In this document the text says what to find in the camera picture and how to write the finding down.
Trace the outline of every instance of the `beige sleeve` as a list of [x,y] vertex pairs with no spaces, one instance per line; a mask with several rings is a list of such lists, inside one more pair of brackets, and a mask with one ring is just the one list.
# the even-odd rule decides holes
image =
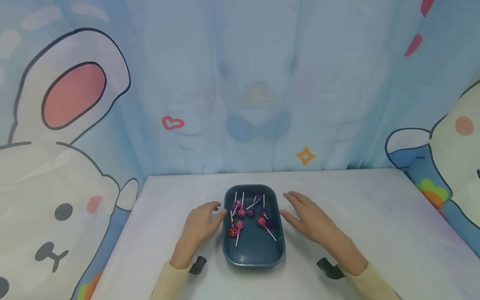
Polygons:
[[342,270],[348,284],[362,300],[399,300],[400,296],[383,279],[382,275],[372,265],[368,264],[358,276]]
[[187,282],[190,267],[184,270],[177,270],[170,265],[170,262],[165,262],[150,300],[178,299],[183,286]]

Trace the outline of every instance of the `table surface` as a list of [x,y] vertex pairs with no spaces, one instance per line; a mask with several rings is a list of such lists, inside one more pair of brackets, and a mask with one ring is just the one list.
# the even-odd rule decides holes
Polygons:
[[[271,187],[280,208],[291,212],[282,192],[311,197],[406,300],[480,295],[480,260],[463,240],[401,171],[370,169],[150,176],[92,299],[148,299],[190,210],[206,201],[223,203],[226,191],[239,184]],[[331,256],[282,225],[286,258],[267,270],[228,263],[219,229],[198,251],[208,263],[190,276],[182,299],[354,299],[344,279],[326,278],[317,268],[322,257],[334,263]]]

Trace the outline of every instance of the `bunny ear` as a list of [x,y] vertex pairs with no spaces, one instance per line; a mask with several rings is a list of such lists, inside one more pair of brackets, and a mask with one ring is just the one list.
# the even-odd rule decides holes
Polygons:
[[92,28],[67,33],[25,69],[10,142],[70,144],[129,88],[127,64],[109,36]]

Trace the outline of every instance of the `orange star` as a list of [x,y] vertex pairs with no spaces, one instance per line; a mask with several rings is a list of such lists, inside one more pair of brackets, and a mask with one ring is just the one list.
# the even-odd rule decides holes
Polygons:
[[315,158],[315,155],[308,150],[308,147],[304,147],[302,152],[297,153],[297,156],[301,159],[301,162],[304,166],[306,166],[312,159]]

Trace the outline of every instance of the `dark blue tray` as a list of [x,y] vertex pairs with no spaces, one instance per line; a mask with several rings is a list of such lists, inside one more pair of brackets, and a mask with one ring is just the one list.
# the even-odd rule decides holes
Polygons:
[[[231,227],[230,209],[235,201],[235,192],[237,192],[237,200],[241,200],[242,193],[245,193],[244,209],[253,203],[255,195],[265,194],[265,207],[274,222],[270,231],[277,239],[276,242],[263,227],[257,225],[257,218],[262,209],[262,203],[258,203],[255,206],[254,217],[249,218],[246,214],[244,218],[233,217],[235,224],[238,220],[244,223],[238,247],[235,247],[236,239],[228,235]],[[228,209],[228,212],[223,222],[222,248],[223,254],[229,262],[245,268],[269,268],[283,260],[285,239],[275,192],[271,188],[261,184],[236,185],[225,194],[224,208]]]

